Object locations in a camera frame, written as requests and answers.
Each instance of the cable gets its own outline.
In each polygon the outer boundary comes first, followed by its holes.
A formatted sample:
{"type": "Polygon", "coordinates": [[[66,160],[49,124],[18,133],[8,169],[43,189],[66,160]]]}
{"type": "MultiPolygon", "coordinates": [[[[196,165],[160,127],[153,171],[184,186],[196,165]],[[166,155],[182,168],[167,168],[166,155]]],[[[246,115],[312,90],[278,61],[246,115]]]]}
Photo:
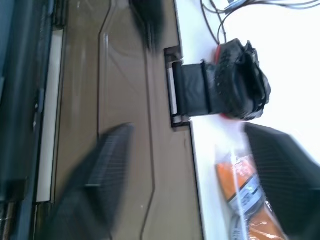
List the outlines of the cable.
{"type": "Polygon", "coordinates": [[[291,9],[291,10],[306,10],[306,9],[311,9],[317,6],[320,6],[320,0],[311,0],[311,1],[307,1],[307,2],[299,2],[299,3],[283,3],[283,2],[289,2],[289,0],[246,0],[245,2],[243,2],[240,6],[235,7],[234,9],[231,10],[231,12],[229,12],[225,18],[222,20],[221,18],[221,14],[226,14],[226,10],[221,10],[218,9],[214,3],[214,0],[210,0],[210,4],[211,6],[214,8],[214,10],[208,8],[204,3],[203,0],[200,0],[200,4],[201,4],[201,9],[202,9],[202,13],[203,13],[203,17],[205,20],[205,23],[210,31],[210,34],[213,38],[213,40],[219,45],[220,42],[220,31],[222,28],[223,31],[223,35],[224,35],[224,42],[227,42],[227,33],[225,31],[225,26],[224,23],[226,21],[226,19],[233,14],[234,12],[236,12],[237,10],[250,6],[250,5],[270,5],[270,6],[277,6],[277,7],[282,7],[282,8],[287,8],[287,9],[291,9]],[[215,36],[215,34],[213,33],[211,26],[209,24],[207,15],[206,15],[206,11],[208,11],[211,14],[217,14],[219,21],[220,21],[220,25],[217,31],[217,37],[215,36]]]}

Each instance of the brown floor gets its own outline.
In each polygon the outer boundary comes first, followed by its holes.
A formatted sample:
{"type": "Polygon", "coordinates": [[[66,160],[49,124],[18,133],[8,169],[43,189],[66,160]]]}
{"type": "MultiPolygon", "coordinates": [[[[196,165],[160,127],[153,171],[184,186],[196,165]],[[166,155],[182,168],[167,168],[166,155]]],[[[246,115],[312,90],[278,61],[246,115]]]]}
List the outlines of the brown floor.
{"type": "MultiPolygon", "coordinates": [[[[165,0],[161,49],[179,44],[173,2],[165,0]]],[[[190,132],[171,128],[164,55],[144,47],[126,0],[70,0],[68,11],[55,197],[97,133],[130,122],[129,176],[112,239],[202,239],[190,132]]]]}

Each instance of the white desk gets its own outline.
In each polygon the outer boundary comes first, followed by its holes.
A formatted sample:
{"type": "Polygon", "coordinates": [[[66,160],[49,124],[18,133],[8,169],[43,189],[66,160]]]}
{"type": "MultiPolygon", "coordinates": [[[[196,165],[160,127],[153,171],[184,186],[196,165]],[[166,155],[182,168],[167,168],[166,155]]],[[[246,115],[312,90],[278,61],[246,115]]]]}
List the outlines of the white desk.
{"type": "MultiPolygon", "coordinates": [[[[219,9],[228,5],[226,0],[216,0],[215,4],[219,9]]],[[[176,5],[184,64],[197,64],[202,59],[212,61],[217,46],[204,21],[200,0],[176,0],[176,5]]],[[[253,122],[292,134],[315,160],[320,160],[319,144],[314,139],[320,135],[315,110],[320,104],[317,97],[320,36],[313,30],[319,11],[319,7],[293,11],[250,6],[225,22],[229,41],[239,38],[245,44],[250,40],[257,48],[261,68],[272,88],[264,115],[253,122]]],[[[210,13],[207,17],[216,33],[220,24],[218,17],[210,13]]],[[[231,213],[217,182],[215,163],[232,148],[246,148],[241,123],[219,115],[191,120],[204,237],[229,239],[231,213]]]]}

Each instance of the plastic wrapper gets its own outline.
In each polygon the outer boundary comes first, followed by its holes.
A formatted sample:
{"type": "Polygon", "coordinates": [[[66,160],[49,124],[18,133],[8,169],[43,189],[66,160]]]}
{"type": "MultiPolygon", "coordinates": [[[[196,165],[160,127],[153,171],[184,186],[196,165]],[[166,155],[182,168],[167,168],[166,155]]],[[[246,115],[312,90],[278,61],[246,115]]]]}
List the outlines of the plastic wrapper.
{"type": "Polygon", "coordinates": [[[259,182],[250,154],[231,152],[216,164],[221,191],[234,216],[231,240],[286,240],[259,182]]]}

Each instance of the plastic bag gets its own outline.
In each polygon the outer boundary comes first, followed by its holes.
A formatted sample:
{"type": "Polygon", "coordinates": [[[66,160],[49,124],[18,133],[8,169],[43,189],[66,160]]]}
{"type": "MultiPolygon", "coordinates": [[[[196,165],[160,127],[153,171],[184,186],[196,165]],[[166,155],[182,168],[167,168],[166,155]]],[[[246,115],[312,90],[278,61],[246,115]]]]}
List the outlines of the plastic bag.
{"type": "Polygon", "coordinates": [[[231,240],[285,240],[259,183],[253,157],[231,153],[216,165],[225,199],[234,212],[231,240]]]}

